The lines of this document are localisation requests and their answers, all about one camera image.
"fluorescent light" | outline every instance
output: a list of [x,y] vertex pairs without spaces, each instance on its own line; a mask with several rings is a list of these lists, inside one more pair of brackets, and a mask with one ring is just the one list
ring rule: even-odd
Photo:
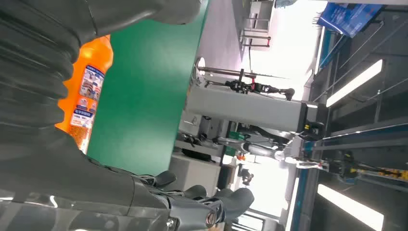
[[58,208],[58,205],[55,202],[54,196],[50,196],[50,201],[51,201],[52,205],[54,206],[54,208]]
[[319,184],[318,194],[374,230],[381,231],[383,229],[383,214],[322,184]]
[[381,72],[383,66],[383,60],[380,59],[376,63],[374,63],[371,67],[369,67],[367,70],[363,71],[360,75],[355,77],[353,80],[351,80],[347,85],[345,85],[343,88],[338,90],[335,94],[333,94],[326,102],[326,106],[330,107],[333,105],[335,102],[339,101],[342,99],[344,96],[346,96],[348,93],[354,91],[356,88],[361,86],[363,83],[367,82],[370,80],[372,77],[376,76],[378,73]]
[[293,210],[294,210],[294,204],[295,204],[295,201],[296,201],[297,186],[298,185],[299,185],[299,178],[296,178],[296,180],[294,181],[293,193],[292,193],[292,199],[291,199],[291,206],[289,208],[288,221],[286,222],[285,231],[291,231],[292,219],[293,219]]
[[317,60],[316,60],[315,75],[319,72],[320,57],[321,57],[321,50],[323,49],[323,39],[324,39],[324,32],[325,32],[325,30],[326,30],[326,28],[323,26],[323,27],[321,28],[321,36],[320,36],[318,57],[317,57]]

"blue sign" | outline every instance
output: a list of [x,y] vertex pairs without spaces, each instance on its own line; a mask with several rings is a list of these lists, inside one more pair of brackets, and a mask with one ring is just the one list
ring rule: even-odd
[[328,3],[318,24],[353,38],[382,6],[379,4]]
[[76,105],[76,107],[79,108],[79,109],[85,110],[85,111],[88,109],[87,107],[84,107],[84,106],[81,106],[81,105],[78,105],[78,104]]
[[86,116],[86,117],[89,117],[89,118],[91,118],[93,116],[93,113],[83,111],[83,110],[80,110],[80,109],[75,109],[74,113],[77,114],[77,115]]

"green surface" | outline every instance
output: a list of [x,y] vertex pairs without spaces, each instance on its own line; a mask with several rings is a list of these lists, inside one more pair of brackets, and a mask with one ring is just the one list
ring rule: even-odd
[[207,1],[196,20],[144,21],[112,34],[88,155],[136,174],[168,169],[199,45]]
[[[245,137],[241,135],[239,132],[230,131],[228,138],[243,141]],[[224,154],[229,156],[235,156],[236,151],[237,150],[235,148],[226,147]]]

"robotic arm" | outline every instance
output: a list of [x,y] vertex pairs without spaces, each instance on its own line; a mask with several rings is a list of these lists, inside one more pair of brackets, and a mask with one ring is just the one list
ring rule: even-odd
[[[198,230],[249,207],[247,190],[200,200],[164,192],[163,176],[103,166],[54,127],[81,45],[147,18],[189,23],[200,7],[200,0],[1,1],[2,230]],[[120,229],[89,217],[113,217]],[[87,225],[73,225],[77,218]]]
[[260,83],[245,84],[239,80],[226,81],[225,86],[228,86],[231,90],[238,93],[248,94],[248,92],[255,93],[279,93],[286,96],[286,100],[292,100],[294,95],[294,89],[278,89],[270,85],[264,85]]

